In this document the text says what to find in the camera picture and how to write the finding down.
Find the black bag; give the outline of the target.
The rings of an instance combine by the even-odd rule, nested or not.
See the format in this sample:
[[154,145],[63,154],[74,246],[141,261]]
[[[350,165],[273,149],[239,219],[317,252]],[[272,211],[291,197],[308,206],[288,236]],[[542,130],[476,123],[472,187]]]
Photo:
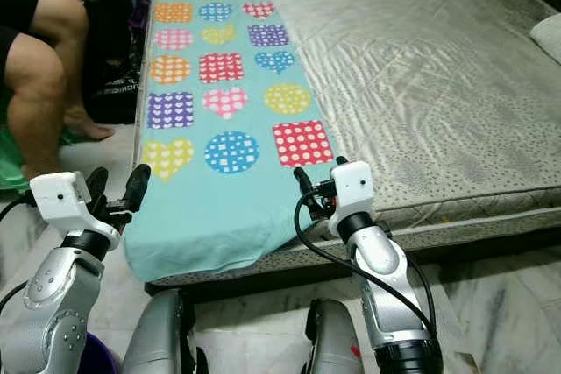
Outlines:
[[83,70],[85,109],[99,124],[132,124],[151,0],[124,12],[109,0],[82,0],[89,18]]

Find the silver left robot leg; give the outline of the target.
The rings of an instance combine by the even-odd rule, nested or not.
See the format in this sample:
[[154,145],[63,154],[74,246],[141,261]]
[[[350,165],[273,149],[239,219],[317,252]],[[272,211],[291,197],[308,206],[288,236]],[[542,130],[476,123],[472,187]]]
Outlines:
[[120,374],[209,374],[194,343],[194,306],[180,289],[152,296],[133,330]]

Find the green plastic stool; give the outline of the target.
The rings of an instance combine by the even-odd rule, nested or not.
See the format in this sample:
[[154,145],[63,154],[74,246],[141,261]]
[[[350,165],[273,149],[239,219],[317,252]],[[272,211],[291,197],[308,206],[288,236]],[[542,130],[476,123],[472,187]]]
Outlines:
[[23,154],[20,153],[15,138],[11,136],[11,131],[3,120],[0,129],[0,175],[3,189],[18,193],[29,189],[28,179],[23,174],[23,164]]

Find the teal blanket with colourful hearts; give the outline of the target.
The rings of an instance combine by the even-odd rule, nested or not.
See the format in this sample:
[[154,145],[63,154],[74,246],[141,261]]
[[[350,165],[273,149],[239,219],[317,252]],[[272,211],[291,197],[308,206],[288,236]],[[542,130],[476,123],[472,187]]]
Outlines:
[[273,1],[152,0],[141,79],[132,273],[240,269],[291,241],[295,169],[324,180],[339,147]]

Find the purple plastic bucket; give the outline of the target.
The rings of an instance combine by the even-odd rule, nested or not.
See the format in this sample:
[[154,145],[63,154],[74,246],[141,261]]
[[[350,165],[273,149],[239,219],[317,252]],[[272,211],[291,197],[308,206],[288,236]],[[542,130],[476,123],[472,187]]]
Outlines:
[[87,333],[77,374],[117,374],[117,362],[111,349],[95,334]]

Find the white patterned mattress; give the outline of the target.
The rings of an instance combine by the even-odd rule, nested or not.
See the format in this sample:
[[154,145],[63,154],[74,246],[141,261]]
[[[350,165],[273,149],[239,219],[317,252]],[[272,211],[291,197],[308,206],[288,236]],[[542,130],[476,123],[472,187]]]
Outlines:
[[[561,229],[561,65],[538,0],[272,0],[339,152],[402,249]],[[321,267],[296,241],[180,286]]]

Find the adult in black shorts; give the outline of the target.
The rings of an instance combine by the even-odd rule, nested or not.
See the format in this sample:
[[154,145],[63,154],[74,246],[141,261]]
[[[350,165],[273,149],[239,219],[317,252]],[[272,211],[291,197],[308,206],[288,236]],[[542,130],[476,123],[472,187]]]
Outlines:
[[21,173],[28,180],[60,173],[62,132],[92,141],[115,134],[83,104],[87,10],[81,0],[0,0],[0,6],[1,76],[11,91],[5,122],[23,155]]

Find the silver right robot leg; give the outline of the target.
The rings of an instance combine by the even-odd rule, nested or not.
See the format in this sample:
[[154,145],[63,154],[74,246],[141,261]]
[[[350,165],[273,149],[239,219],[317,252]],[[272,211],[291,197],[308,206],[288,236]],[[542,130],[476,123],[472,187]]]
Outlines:
[[300,374],[364,374],[352,315],[344,303],[312,300],[305,334],[312,347]]

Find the silver robot leg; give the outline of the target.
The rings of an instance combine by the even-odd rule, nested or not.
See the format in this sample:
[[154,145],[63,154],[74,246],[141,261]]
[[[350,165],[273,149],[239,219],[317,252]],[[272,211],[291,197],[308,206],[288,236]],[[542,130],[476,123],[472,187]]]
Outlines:
[[209,374],[194,343],[194,306],[180,289],[152,296],[133,330],[120,374]]
[[312,347],[300,374],[364,374],[352,315],[344,303],[312,300],[305,334]]

